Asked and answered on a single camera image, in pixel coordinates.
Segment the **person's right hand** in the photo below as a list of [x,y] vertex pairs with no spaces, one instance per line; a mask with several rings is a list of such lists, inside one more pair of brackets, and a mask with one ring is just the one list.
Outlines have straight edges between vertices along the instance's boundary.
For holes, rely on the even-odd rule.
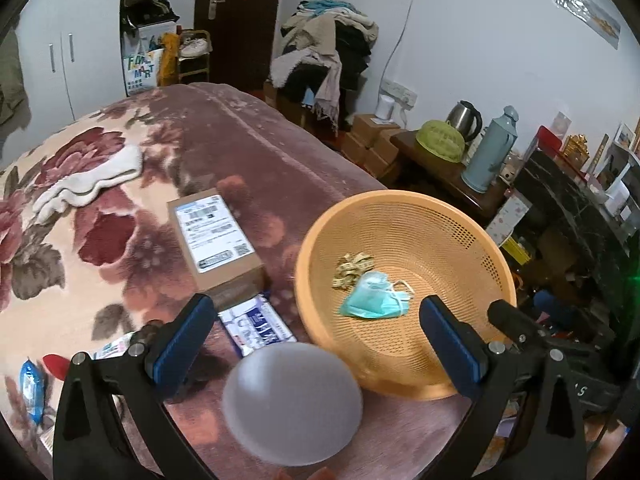
[[280,469],[272,478],[273,480],[336,480],[337,476],[330,468],[321,467],[315,470]]

